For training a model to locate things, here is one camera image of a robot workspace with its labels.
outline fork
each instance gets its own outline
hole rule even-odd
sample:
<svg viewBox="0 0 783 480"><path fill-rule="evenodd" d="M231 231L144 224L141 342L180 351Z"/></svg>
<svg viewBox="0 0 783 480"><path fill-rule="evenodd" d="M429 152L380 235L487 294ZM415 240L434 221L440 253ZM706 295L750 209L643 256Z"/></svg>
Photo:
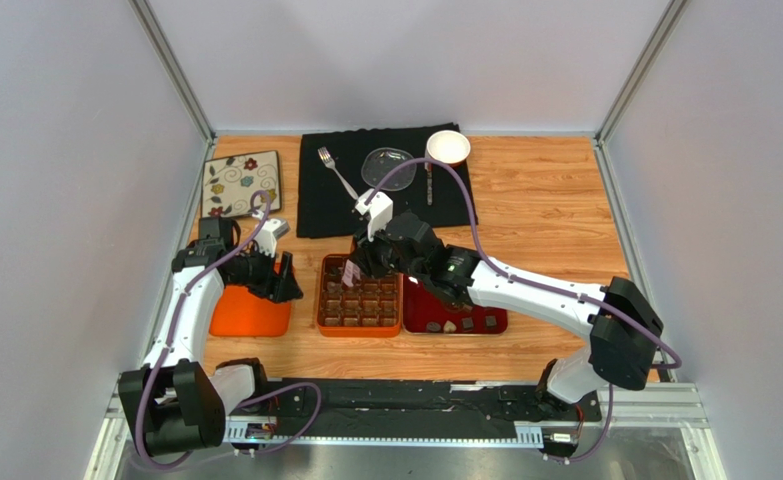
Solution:
<svg viewBox="0 0 783 480"><path fill-rule="evenodd" d="M332 170L338 175L338 178L341 179L341 183L344 184L344 188L347 189L347 192L350 194L351 197L353 197L353 200L358 200L358 194L355 193L355 189L353 189L352 185L350 185L349 182L341 175L341 172L338 171L338 169L335 168L335 159L332 158L332 155L329 154L329 150L326 149L326 147L320 147L317 149L317 153L320 154L320 160L323 161L323 165L326 166L329 170Z"/></svg>

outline wooden table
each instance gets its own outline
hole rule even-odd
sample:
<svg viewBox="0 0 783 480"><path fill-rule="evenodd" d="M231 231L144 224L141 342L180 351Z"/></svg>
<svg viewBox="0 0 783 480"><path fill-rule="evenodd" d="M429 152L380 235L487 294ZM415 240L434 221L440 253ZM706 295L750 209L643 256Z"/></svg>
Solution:
<svg viewBox="0 0 783 480"><path fill-rule="evenodd" d="M287 219L293 230L299 143L294 136L222 137L216 149L216 157L278 150L285 204L276 216ZM589 139L472 137L471 144L471 183L489 255L566 280L609 283L613 275L627 275ZM243 235L255 225L254 220L240 223ZM468 227L436 233L445 243L473 248ZM349 246L349 237L310 240L291 233L282 239L279 251L293 253L305 292L294 304L290 329L278 338L210 336L204 361L208 373L229 359L258 357L271 377L538 380L551 359L583 345L560 328L515 313L507 331L497 336L404 331L390 339L323 337L314 325L320 262Z"/></svg>

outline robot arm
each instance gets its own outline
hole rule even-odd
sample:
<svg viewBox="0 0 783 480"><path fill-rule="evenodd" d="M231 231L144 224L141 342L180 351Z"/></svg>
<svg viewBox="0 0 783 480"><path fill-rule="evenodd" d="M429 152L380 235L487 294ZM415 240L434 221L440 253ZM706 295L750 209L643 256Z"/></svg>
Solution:
<svg viewBox="0 0 783 480"><path fill-rule="evenodd" d="M363 273L376 278L399 272L455 308L479 305L512 310L557 325L587 342L571 357L552 361L543 372L538 390L546 416L564 411L607 383L629 390L645 388L654 343L593 304L616 307L659 337L663 324L630 280L614 277L609 286L572 283L489 258L492 266L475 250L445 246L432 227L412 213L392 218L391 200L381 192L366 205L369 193L356 205L369 222L354 235L356 248L349 257ZM500 275L494 267L511 275ZM528 283L539 288L511 278L532 280Z"/></svg>
<svg viewBox="0 0 783 480"><path fill-rule="evenodd" d="M199 220L198 240L178 252L172 262L172 295L166 320L143 367L124 372L119 378L119 398L128 424L133 426L146 380L171 333L172 348L157 372L143 419L144 444L150 455L220 445L226 416L266 381L257 359L219 365L212 377L202 369L208 329L225 286L244 286L254 295L275 303L302 298L290 253L282 254L281 267L275 271L276 242L289 231L287 222L279 219L266 221L251 250L211 271L193 286L189 295L183 295L193 278L235 248L235 230L239 232L239 227L233 220ZM179 308L173 325L169 319Z"/></svg>

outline fork handle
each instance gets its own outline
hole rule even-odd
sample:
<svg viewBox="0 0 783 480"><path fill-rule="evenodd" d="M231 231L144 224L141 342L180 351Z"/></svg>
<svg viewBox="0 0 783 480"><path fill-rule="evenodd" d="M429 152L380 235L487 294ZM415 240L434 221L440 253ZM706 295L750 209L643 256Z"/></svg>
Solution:
<svg viewBox="0 0 783 480"><path fill-rule="evenodd" d="M344 184L344 188L347 189L347 192L350 194L351 197L353 197L353 200L358 200L358 194L355 193L355 189L353 189L352 185L350 185L350 182L348 182L343 175L341 175L341 172L338 171L337 168L333 169L336 175L338 175L338 178L341 179L341 183Z"/></svg>

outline orange box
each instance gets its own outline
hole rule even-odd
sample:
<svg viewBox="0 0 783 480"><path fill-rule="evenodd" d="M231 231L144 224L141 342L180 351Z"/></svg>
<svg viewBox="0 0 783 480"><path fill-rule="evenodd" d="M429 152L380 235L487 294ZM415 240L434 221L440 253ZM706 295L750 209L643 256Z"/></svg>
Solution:
<svg viewBox="0 0 783 480"><path fill-rule="evenodd" d="M287 333L292 303L273 303L230 285L216 304L208 331L217 337L280 337Z"/></svg>
<svg viewBox="0 0 783 480"><path fill-rule="evenodd" d="M323 259L314 309L317 329L326 337L388 338L399 334L403 277L362 278L349 288L341 283L346 258L346 254L333 254Z"/></svg>

